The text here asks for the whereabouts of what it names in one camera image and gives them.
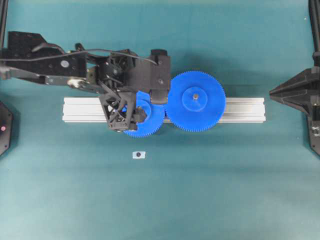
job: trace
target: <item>green tabletop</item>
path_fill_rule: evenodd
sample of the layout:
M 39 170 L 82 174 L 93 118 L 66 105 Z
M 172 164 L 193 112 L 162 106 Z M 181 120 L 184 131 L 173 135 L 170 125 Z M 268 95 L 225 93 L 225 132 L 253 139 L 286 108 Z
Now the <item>green tabletop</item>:
M 7 31 L 66 51 L 167 49 L 172 75 L 215 76 L 228 97 L 264 97 L 265 123 L 147 138 L 104 123 L 64 123 L 64 97 L 0 82 L 14 113 L 0 158 L 1 240 L 316 240 L 320 158 L 305 116 L 268 92 L 313 65 L 307 0 L 10 0 Z M 146 151 L 146 159 L 132 159 Z

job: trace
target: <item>blue gear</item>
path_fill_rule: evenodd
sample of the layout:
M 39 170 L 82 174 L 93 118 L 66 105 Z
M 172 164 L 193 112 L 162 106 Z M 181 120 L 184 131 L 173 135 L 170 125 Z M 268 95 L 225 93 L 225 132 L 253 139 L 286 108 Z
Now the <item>blue gear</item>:
M 201 132 L 212 128 L 222 117 L 226 95 L 214 77 L 201 71 L 187 71 L 172 79 L 164 108 L 178 128 Z
M 138 129 L 136 131 L 127 130 L 124 133 L 134 138 L 143 138 L 154 134 L 164 122 L 164 106 L 151 104 L 149 94 L 142 91 L 137 92 L 135 105 L 145 111 L 146 119 L 144 122 L 137 123 Z

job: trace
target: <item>screw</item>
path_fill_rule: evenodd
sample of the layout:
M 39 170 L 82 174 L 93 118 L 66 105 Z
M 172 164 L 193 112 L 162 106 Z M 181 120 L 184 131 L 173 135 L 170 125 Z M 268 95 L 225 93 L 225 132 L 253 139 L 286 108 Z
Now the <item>screw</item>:
M 60 64 L 61 64 L 61 66 L 64 67 L 64 68 L 69 67 L 69 62 L 66 61 L 66 60 L 62 60 L 62 61 L 60 62 Z
M 193 99 L 194 100 L 198 100 L 198 98 L 199 98 L 199 94 L 198 93 L 193 94 Z

